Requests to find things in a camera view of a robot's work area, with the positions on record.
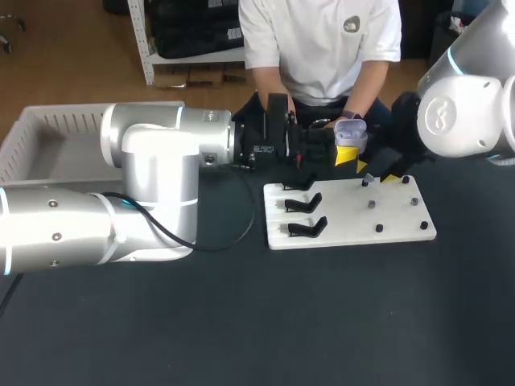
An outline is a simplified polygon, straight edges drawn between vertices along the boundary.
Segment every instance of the white basket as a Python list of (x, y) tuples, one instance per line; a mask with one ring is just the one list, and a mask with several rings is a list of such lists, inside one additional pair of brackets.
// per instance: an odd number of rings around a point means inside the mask
[[(184, 106), (183, 102), (148, 104)], [(0, 185), (118, 190), (122, 173), (105, 163), (100, 148), (100, 127), (108, 106), (25, 108), (0, 148)]]

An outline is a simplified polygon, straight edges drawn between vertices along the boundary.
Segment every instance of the black bag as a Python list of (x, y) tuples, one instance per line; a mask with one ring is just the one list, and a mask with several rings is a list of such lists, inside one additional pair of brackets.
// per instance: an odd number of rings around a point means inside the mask
[[(129, 3), (127, 0), (102, 0), (104, 4), (104, 11), (110, 14), (117, 14), (119, 16), (130, 15)], [(144, 7), (145, 12), (148, 7), (149, 0), (145, 0)]]
[(159, 28), (154, 40), (159, 55), (165, 59), (185, 58), (243, 47), (243, 35), (237, 19), (203, 26)]
[(472, 24), (475, 16), (465, 14), (464, 12), (444, 12), (436, 19), (435, 37), (431, 47), (431, 57), (429, 58), (429, 67), (433, 67), (447, 49), (459, 38), (458, 32), (450, 29), (451, 17), (461, 18), (465, 26)]
[(152, 0), (153, 33), (164, 27), (183, 27), (238, 19), (238, 0)]

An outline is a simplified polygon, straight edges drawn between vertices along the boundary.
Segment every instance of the black holder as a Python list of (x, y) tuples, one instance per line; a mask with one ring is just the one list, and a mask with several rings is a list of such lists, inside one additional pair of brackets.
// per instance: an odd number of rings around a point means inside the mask
[(310, 203), (302, 203), (295, 199), (286, 199), (284, 206), (286, 213), (313, 213), (322, 202), (322, 194), (317, 193)]
[(328, 225), (328, 218), (322, 217), (314, 227), (308, 227), (301, 224), (288, 224), (288, 232), (290, 237), (309, 237), (316, 239)]
[(285, 191), (309, 191), (316, 181), (316, 173), (311, 173), (304, 182), (291, 181), (282, 183)]
[(425, 154), (404, 154), (381, 173), (381, 182), (384, 182), (390, 175), (401, 179), (411, 167), (426, 160), (435, 161), (434, 158)]

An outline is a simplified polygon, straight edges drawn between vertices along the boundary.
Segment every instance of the dark table surface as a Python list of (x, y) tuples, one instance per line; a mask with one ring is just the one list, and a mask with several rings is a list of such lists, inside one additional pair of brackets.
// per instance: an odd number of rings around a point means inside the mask
[[(260, 207), (228, 253), (27, 274), (0, 320), (0, 383), (513, 385), (515, 169), (413, 174), (436, 241), (273, 252)], [(203, 175), (204, 244), (245, 225), (237, 184)]]

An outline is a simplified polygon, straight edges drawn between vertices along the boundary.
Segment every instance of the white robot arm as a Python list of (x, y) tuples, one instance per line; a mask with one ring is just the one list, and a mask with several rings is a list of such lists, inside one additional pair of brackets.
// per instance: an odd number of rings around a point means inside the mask
[(514, 66), (515, 1), (497, 0), (420, 81), (424, 145), (443, 157), (506, 164), (515, 154)]
[(0, 188), (0, 274), (187, 256), (196, 248), (199, 166), (232, 163), (235, 127), (228, 111), (112, 105), (101, 125), (104, 158), (122, 168), (125, 195), (176, 240), (115, 195)]

